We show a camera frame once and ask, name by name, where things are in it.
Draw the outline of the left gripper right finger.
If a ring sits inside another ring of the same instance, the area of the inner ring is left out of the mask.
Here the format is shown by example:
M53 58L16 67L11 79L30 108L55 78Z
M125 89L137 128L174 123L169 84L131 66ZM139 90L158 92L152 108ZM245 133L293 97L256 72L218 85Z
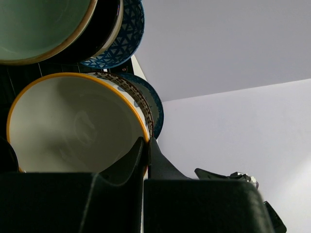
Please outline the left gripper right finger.
M146 233L272 233L261 195L234 179L190 179L149 141L143 191Z

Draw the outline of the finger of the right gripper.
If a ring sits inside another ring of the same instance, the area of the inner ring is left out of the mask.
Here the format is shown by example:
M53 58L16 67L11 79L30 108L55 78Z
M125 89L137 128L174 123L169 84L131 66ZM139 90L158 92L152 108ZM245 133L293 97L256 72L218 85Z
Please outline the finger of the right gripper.
M271 223L273 225L275 233L286 233L287 232L287 228L284 225L284 223L281 220L281 218L279 217L279 215L274 210L274 208L267 201L264 202L264 205L267 208L267 211L268 211L269 217L271 219Z
M254 176L249 176L247 173L234 172L229 176L212 173L201 168L194 170L195 174L200 180L237 180L245 181L252 184L256 189L259 187L259 183Z

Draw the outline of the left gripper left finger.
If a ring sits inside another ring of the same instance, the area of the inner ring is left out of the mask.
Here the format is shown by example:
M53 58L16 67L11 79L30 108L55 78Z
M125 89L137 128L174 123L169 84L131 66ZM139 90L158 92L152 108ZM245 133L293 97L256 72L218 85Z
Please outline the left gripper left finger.
M144 140L101 173L22 173L0 142L3 233L139 233Z

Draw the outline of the blue floral porcelain bowl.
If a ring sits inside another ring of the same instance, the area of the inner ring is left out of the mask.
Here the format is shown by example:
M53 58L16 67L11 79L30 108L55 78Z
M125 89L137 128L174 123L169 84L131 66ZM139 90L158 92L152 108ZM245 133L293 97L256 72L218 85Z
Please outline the blue floral porcelain bowl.
M154 120L154 137L158 139L164 123L164 109L158 93L146 80L137 75L131 73L119 73L119 75L132 83L145 97Z

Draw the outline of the cream bowl with feet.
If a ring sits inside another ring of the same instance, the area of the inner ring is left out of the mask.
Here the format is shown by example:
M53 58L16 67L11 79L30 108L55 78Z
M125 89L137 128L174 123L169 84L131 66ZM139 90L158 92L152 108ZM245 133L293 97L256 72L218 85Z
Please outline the cream bowl with feet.
M21 172L101 172L139 137L144 114L110 81L61 72L27 85L10 107L6 136Z

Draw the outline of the patterned brown white bowl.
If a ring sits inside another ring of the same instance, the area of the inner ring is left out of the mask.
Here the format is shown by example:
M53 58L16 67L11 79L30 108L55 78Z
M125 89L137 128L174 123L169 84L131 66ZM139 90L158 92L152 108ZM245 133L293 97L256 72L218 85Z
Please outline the patterned brown white bowl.
M91 72L89 74L94 77L110 81L116 86L119 91L121 91L122 93L126 92L128 96L131 96L134 101L134 106L138 107L144 114L144 123L145 126L148 128L149 137L154 136L154 121L149 104L147 103L142 93L133 84L131 84L124 77L109 72L99 71Z

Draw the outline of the blue triangle pattern bowl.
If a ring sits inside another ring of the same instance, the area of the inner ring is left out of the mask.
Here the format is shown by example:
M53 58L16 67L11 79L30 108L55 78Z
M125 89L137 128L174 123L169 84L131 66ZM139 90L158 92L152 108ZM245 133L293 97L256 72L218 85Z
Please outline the blue triangle pattern bowl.
M120 31L112 45L100 55L81 64L96 69L110 69L128 61L138 49L145 29L142 1L125 0Z

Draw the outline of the beige black bowl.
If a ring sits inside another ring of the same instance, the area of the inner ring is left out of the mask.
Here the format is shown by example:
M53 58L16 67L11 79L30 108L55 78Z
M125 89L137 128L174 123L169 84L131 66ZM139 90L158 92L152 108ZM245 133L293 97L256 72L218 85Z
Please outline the beige black bowl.
M99 0L86 29L70 46L48 59L54 63L79 63L101 53L121 17L122 0Z

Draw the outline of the green celadon bowl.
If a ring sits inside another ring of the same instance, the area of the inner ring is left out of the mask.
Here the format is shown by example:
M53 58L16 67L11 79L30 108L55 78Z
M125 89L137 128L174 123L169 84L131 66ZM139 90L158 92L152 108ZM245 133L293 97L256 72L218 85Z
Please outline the green celadon bowl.
M95 0L2 0L0 63L29 65L49 59L77 40Z

